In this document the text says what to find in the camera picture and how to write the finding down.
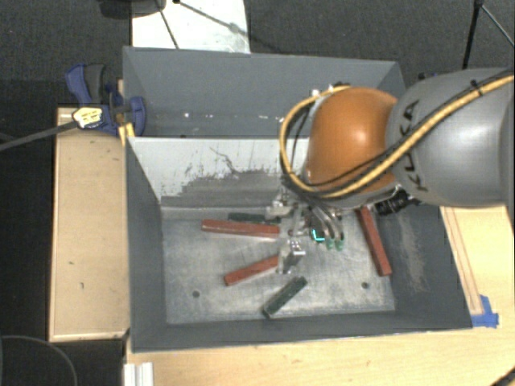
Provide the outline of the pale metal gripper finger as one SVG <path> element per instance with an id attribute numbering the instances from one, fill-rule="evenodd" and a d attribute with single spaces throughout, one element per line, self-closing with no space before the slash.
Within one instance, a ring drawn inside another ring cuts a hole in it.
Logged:
<path id="1" fill-rule="evenodd" d="M 284 218 L 290 214 L 291 210 L 291 205 L 283 201 L 274 200 L 266 207 L 264 216 L 266 220 Z"/>
<path id="2" fill-rule="evenodd" d="M 277 273 L 288 274 L 306 256 L 299 240 L 288 239 L 278 250 Z"/>

